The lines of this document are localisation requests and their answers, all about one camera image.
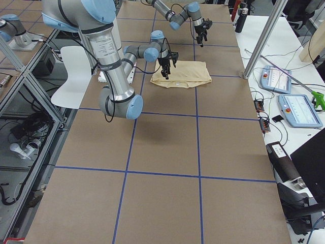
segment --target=table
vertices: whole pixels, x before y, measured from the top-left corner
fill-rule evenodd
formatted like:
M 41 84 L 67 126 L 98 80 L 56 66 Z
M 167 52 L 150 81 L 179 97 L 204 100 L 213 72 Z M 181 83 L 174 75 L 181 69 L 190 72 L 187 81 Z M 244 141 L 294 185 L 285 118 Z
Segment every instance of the table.
M 259 36 L 262 33 L 262 30 L 264 28 L 267 19 L 268 18 L 264 16 L 248 16 L 243 31 L 240 34 L 236 34 L 238 45 L 241 50 L 241 55 L 243 57 L 244 66 L 247 65 L 248 58 L 250 57 L 249 52 L 245 51 L 245 49 L 250 52 L 254 50 L 254 47 L 259 39 Z M 270 59 L 272 62 L 274 62 L 276 65 L 283 68 L 285 68 L 286 66 L 288 69 L 303 67 L 301 69 L 292 70 L 292 75 L 303 83 L 324 85 L 324 82 L 322 81 L 318 72 L 316 71 L 315 66 L 308 65 L 309 63 L 303 63 L 300 61 L 299 54 L 302 50 L 303 47 L 301 47 L 301 44 L 297 39 L 296 35 L 294 34 L 293 30 L 291 29 L 290 25 L 288 24 L 288 22 L 284 17 L 280 17 L 269 40 L 267 41 L 267 44 L 262 52 L 262 55 L 266 56 L 266 55 L 281 54 L 278 56 L 269 56 L 267 58 Z M 262 59 L 259 59 L 255 66 L 256 68 L 254 69 L 254 73 L 258 81 L 262 75 L 262 69 L 259 68 L 262 68 L 265 65 L 269 65 L 269 63 L 267 63 Z M 249 86 L 252 88 L 251 90 L 257 90 L 261 92 L 265 96 L 265 98 L 271 97 L 270 92 L 259 88 L 253 75 L 249 77 L 248 81 L 249 81 Z M 317 86 L 310 86 L 310 87 L 320 92 L 323 92 L 322 90 L 324 90 L 324 88 L 322 87 L 317 87 Z M 309 94 L 308 91 L 306 91 L 301 86 L 297 86 L 297 85 L 292 86 L 291 93 L 306 94 L 308 98 L 310 99 L 312 98 L 312 95 Z M 270 118 L 281 114 L 280 107 L 278 105 L 277 95 L 278 94 L 275 93 L 275 98 L 271 99 L 270 102 L 268 100 L 265 101 L 264 108 L 267 114 L 270 115 Z M 319 113 L 318 115 L 324 124 L 325 114 Z M 284 148 L 289 155 L 320 131 L 319 129 L 291 128 L 285 120 L 283 120 L 283 123 L 285 125 L 285 128 L 288 131 L 288 142 L 284 146 Z M 284 143 L 286 140 L 286 132 L 284 127 L 278 124 L 279 123 L 274 125 L 276 125 L 280 129 L 281 133 L 283 134 L 284 138 L 282 140 L 282 143 Z M 278 130 L 274 128 L 274 126 L 271 126 L 271 133 L 265 134 L 265 138 L 264 138 L 265 144 L 279 141 L 280 136 L 281 136 L 280 132 L 278 132 Z M 290 229 L 290 235 L 293 243 L 296 243 L 296 241 L 299 240 L 300 238 L 305 238 L 305 236 L 303 235 L 295 235 L 290 226 L 289 229 Z M 325 230 L 315 231 L 313 232 L 313 237 L 311 238 L 310 243 L 321 244 L 323 243 L 324 239 L 325 239 Z
M 153 8 L 123 2 L 123 46 L 160 29 L 180 60 L 207 62 L 212 83 L 166 89 L 137 72 L 143 113 L 107 124 L 96 101 L 103 84 L 93 79 L 27 244 L 290 243 L 228 8 L 201 8 L 214 21 L 204 48 L 189 22 L 173 32 Z

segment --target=bottle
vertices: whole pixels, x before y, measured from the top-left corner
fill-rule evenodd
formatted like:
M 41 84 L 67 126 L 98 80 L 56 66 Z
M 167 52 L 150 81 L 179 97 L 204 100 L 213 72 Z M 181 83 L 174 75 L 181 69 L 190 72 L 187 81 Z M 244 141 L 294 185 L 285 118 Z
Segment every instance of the bottle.
M 237 32 L 237 33 L 242 32 L 247 14 L 248 14 L 248 8 L 243 8 L 243 10 L 241 11 L 241 13 L 239 15 L 235 32 Z

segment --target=vertical pole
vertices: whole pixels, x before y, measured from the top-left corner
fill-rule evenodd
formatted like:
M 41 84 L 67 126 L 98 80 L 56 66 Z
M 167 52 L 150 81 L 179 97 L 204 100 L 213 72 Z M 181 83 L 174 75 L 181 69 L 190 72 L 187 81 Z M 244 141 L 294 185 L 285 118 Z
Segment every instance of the vertical pole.
M 276 4 L 272 10 L 272 13 L 268 19 L 268 21 L 265 24 L 265 27 L 262 31 L 261 36 L 259 37 L 259 40 L 257 42 L 257 45 L 254 49 L 254 52 L 252 54 L 252 56 L 250 57 L 250 60 L 246 66 L 245 72 L 243 74 L 243 78 L 244 79 L 248 79 L 250 74 L 252 73 L 254 66 L 257 63 L 257 60 L 260 56 L 260 54 L 262 53 L 266 42 L 268 41 L 272 30 L 276 24 L 276 22 L 278 21 L 278 18 L 280 17 L 286 3 L 288 2 L 288 0 L 277 0 Z

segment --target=folded fabric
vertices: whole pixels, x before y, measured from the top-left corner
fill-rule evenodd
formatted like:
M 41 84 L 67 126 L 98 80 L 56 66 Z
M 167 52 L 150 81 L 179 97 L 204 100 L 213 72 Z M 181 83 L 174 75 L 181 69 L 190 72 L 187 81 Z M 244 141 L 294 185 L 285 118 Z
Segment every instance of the folded fabric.
M 160 69 L 154 73 L 150 82 L 162 87 L 182 87 L 190 88 L 198 85 L 211 82 L 211 77 L 207 70 L 205 62 L 199 61 L 177 61 L 176 68 L 171 65 L 171 74 L 168 75 L 169 79 L 166 80 L 161 74 Z

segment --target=white desk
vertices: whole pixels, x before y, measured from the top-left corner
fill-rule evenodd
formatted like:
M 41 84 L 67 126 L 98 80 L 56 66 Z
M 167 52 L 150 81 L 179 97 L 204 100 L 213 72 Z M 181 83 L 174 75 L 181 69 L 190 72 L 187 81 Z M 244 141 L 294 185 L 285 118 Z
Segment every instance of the white desk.
M 262 30 L 266 24 L 268 17 L 264 16 L 248 16 L 244 25 L 244 28 L 241 33 L 236 34 L 238 45 L 241 51 L 241 55 L 243 58 L 244 66 L 247 65 L 248 59 L 250 57 L 250 53 L 246 52 L 245 49 L 252 52 L 257 44 L 257 41 L 262 33 Z M 301 47 L 300 42 L 298 41 L 297 37 L 295 36 L 293 30 L 287 23 L 286 19 L 281 17 L 263 52 L 262 55 L 274 55 L 274 54 L 287 54 L 291 51 L 295 51 L 298 49 L 296 53 L 290 53 L 286 56 L 269 56 L 267 57 L 269 60 L 271 60 L 276 65 L 287 68 L 287 69 L 294 69 L 299 68 L 302 66 L 307 65 L 308 63 L 303 63 L 299 59 L 299 54 L 303 50 Z M 266 61 L 262 60 L 261 58 L 258 60 L 255 68 L 262 68 L 265 65 L 269 65 Z M 254 69 L 254 74 L 259 82 L 259 79 L 261 77 L 262 69 Z M 318 72 L 316 71 L 316 68 L 314 65 L 308 65 L 304 68 L 292 70 L 292 75 L 300 80 L 303 83 L 313 83 L 313 84 L 322 84 L 324 85 L 324 82 L 320 78 Z M 260 89 L 257 82 L 255 81 L 253 74 L 249 77 L 249 85 L 250 87 L 253 87 L 251 90 L 256 89 L 257 91 L 261 92 L 265 98 L 271 97 L 271 92 L 268 92 L 266 90 Z M 319 86 L 310 86 L 313 90 L 316 90 L 318 92 L 324 93 L 325 88 L 319 87 Z M 312 99 L 312 95 L 308 93 L 307 90 L 302 88 L 301 86 L 293 85 L 291 88 L 292 94 L 306 94 L 310 99 Z M 277 116 L 281 114 L 280 107 L 278 105 L 278 99 L 277 96 L 278 93 L 274 93 L 275 97 L 271 100 L 267 99 L 265 100 L 264 108 L 267 114 L 269 114 L 270 118 Z M 322 120 L 323 124 L 325 125 L 325 113 L 319 114 L 320 119 Z M 288 142 L 284 146 L 287 153 L 290 155 L 292 152 L 294 152 L 299 146 L 304 144 L 307 140 L 309 140 L 313 135 L 317 134 L 320 130 L 319 129 L 297 129 L 297 128 L 291 128 L 289 124 L 283 120 L 283 124 L 285 125 L 287 131 L 288 131 Z M 281 130 L 283 134 L 282 144 L 286 140 L 286 132 L 283 126 L 280 123 L 277 123 L 276 126 Z M 279 141 L 281 138 L 281 135 L 279 131 L 271 126 L 271 132 L 265 134 L 265 144 Z M 288 225 L 289 231 L 290 231 L 290 237 L 292 243 L 297 243 L 297 241 L 300 238 L 304 238 L 305 242 L 308 239 L 307 236 L 303 235 L 295 235 L 292 231 L 290 225 Z M 325 242 L 325 230 L 317 230 L 314 231 L 310 240 L 309 244 L 324 244 Z

